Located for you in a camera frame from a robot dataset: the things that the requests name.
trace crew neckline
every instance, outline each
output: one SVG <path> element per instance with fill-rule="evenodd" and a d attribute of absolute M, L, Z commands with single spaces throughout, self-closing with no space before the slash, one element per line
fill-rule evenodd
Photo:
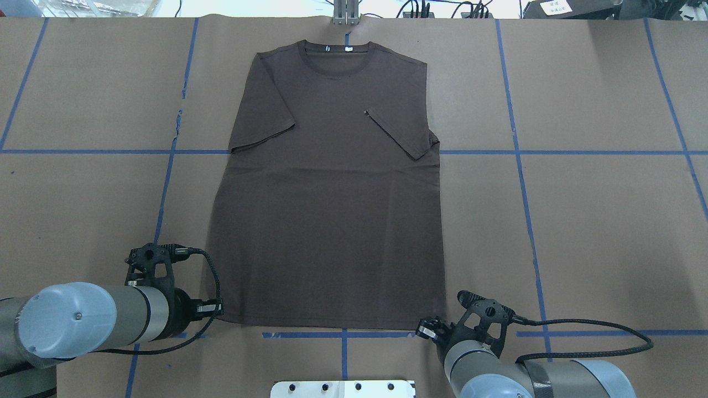
<path fill-rule="evenodd" d="M 343 45 L 325 45 L 325 44 L 316 44 L 309 42 L 307 40 L 300 40 L 297 42 L 297 51 L 300 54 L 300 59 L 302 59 L 303 63 L 305 66 L 310 68 L 311 70 L 315 71 L 318 74 L 322 74 L 327 77 L 347 77 L 347 76 L 352 76 L 354 74 L 357 74 L 361 72 L 368 64 L 370 63 L 374 51 L 376 49 L 376 43 L 374 42 L 368 42 L 366 44 L 362 45 L 351 45 L 349 46 L 352 48 L 351 51 L 345 51 L 344 48 L 345 46 Z M 332 71 L 329 69 L 325 69 L 320 67 L 319 65 L 315 64 L 310 56 L 307 54 L 307 51 L 315 51 L 315 52 L 321 52 L 321 53 L 331 53 L 331 54 L 337 54 L 337 53 L 365 53 L 366 55 L 364 56 L 364 60 L 357 65 L 356 68 L 352 69 L 347 69 L 343 71 Z"/>

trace shirt sleeve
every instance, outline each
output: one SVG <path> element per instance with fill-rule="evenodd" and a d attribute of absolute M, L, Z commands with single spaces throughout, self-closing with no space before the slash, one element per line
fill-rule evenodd
<path fill-rule="evenodd" d="M 413 160 L 423 157 L 438 143 L 437 137 L 428 128 L 427 72 L 427 64 L 417 66 L 406 80 L 405 95 L 387 98 L 365 110 Z"/>
<path fill-rule="evenodd" d="M 273 138 L 295 125 L 287 104 L 260 55 L 251 63 L 229 149 L 247 149 Z"/>

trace robotic arm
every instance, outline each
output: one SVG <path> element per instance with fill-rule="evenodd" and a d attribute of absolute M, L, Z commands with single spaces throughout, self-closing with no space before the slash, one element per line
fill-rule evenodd
<path fill-rule="evenodd" d="M 172 264 L 191 254 L 207 258 L 217 298 L 191 299 L 175 288 Z M 75 282 L 54 285 L 32 297 L 0 300 L 0 397 L 53 397 L 55 366 L 90 352 L 157 354 L 176 350 L 199 338 L 222 313 L 219 280 L 202 249 L 177 244 L 146 244 L 125 259 L 124 286 L 101 287 Z M 166 276 L 156 277 L 159 264 Z M 189 323 L 209 317 L 206 325 L 178 346 L 157 351 L 115 347 L 176 336 Z"/>
<path fill-rule="evenodd" d="M 595 358 L 638 353 L 653 346 L 651 340 L 626 326 L 588 319 L 556 319 L 536 322 L 517 315 L 496 300 L 462 290 L 457 300 L 466 309 L 457 324 L 444 323 L 439 317 L 421 319 L 416 335 L 431 339 L 438 347 L 438 358 L 456 397 L 463 398 L 636 398 L 632 384 L 615 365 L 604 360 L 537 363 L 537 358 Z M 472 314 L 479 315 L 479 325 L 465 326 Z M 504 349 L 508 325 L 583 323 L 611 326 L 645 340 L 643 346 L 597 353 L 538 353 L 520 356 L 506 365 L 499 360 Z M 492 324 L 501 325 L 494 338 Z"/>

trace light blue joint cap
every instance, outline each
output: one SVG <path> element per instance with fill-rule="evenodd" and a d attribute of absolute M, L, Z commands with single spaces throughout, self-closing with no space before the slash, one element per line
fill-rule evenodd
<path fill-rule="evenodd" d="M 486 373 L 464 384 L 460 398 L 532 398 L 521 384 L 509 377 Z"/>
<path fill-rule="evenodd" d="M 585 369 L 598 379 L 610 398 L 636 398 L 634 388 L 626 375 L 614 364 L 606 360 L 579 360 Z"/>
<path fill-rule="evenodd" d="M 74 358 L 98 348 L 113 331 L 115 301 L 101 286 L 53 285 L 31 297 L 18 317 L 25 349 L 40 358 Z"/>

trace white label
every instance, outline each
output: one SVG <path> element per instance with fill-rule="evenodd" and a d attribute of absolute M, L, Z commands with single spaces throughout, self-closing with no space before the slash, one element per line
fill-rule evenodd
<path fill-rule="evenodd" d="M 546 15 L 559 15 L 573 12 L 566 0 L 553 0 L 541 3 L 541 8 Z"/>

